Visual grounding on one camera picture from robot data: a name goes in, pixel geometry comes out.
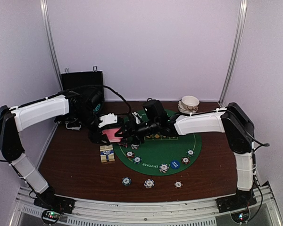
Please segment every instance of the light purple wall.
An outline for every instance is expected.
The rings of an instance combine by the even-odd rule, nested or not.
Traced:
[[[226,103],[239,103],[255,123],[260,181],[269,180],[283,217],[283,0],[249,1]]]
[[[57,91],[40,1],[0,0],[0,106],[24,104]],[[35,164],[53,125],[42,122],[21,134]],[[7,225],[19,184],[11,167],[0,163],[0,226]]]
[[[240,1],[51,0],[48,7],[61,71],[98,65],[105,84],[128,100],[219,99]]]

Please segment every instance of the black case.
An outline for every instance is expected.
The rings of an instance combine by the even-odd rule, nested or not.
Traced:
[[[61,81],[63,90],[73,89],[85,85],[103,85],[103,71],[63,73],[61,74]],[[85,89],[86,88],[82,90],[76,90],[76,92],[83,93]],[[104,106],[105,96],[104,88],[98,87],[98,89],[103,95],[101,107],[98,111],[98,113],[100,113]]]

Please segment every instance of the wooden table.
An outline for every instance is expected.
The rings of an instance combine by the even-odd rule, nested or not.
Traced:
[[[133,111],[142,109],[142,102],[130,102]],[[177,102],[164,102],[164,107],[177,111]],[[202,102],[200,111],[218,107],[217,103]],[[104,112],[121,113],[124,103],[107,102]],[[202,150],[197,161],[188,169],[166,177],[143,175],[126,167],[115,156],[115,162],[100,162],[99,145],[88,139],[88,130],[58,129],[40,166],[40,172],[55,188],[56,193],[75,198],[111,202],[167,202],[202,199],[235,193],[236,164],[225,134],[202,133]],[[123,177],[132,184],[125,187]],[[155,186],[144,187],[146,179],[154,179]],[[181,180],[182,189],[175,189],[174,181]]]

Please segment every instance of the white teacup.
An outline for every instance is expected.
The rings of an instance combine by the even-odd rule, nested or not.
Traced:
[[[199,100],[193,96],[184,96],[181,98],[182,106],[185,110],[195,111],[198,109]]]
[[[193,111],[189,111],[189,110],[186,110],[183,108],[183,104],[181,102],[181,100],[178,102],[178,110],[181,112],[181,113],[184,113],[184,114],[195,114],[197,111],[198,111],[198,108],[196,108],[195,110]]]

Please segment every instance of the metal pole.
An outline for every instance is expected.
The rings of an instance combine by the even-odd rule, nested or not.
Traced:
[[[229,87],[229,84],[230,84],[230,81],[233,75],[233,71],[234,71],[234,67],[235,67],[235,63],[236,63],[237,55],[238,55],[238,48],[240,46],[242,35],[243,35],[243,30],[244,30],[246,10],[247,10],[247,0],[241,0],[238,22],[237,22],[237,30],[236,30],[236,36],[234,40],[231,60],[230,60],[230,63],[227,69],[225,83],[223,85],[223,89],[222,89],[221,96],[219,99],[220,106],[224,106],[225,96],[226,96],[226,93],[227,93],[227,90],[228,90],[228,87]]]
[[[41,12],[42,12],[42,17],[44,21],[45,31],[47,34],[48,45],[50,48],[51,61],[52,61],[53,68],[54,68],[54,71],[55,71],[55,74],[58,80],[59,87],[61,90],[63,90],[62,82],[61,82],[61,72],[59,69],[58,59],[57,59],[55,47],[53,44],[52,33],[51,33],[51,28],[50,28],[50,21],[49,21],[48,9],[47,9],[47,0],[40,0],[40,3],[41,3]]]

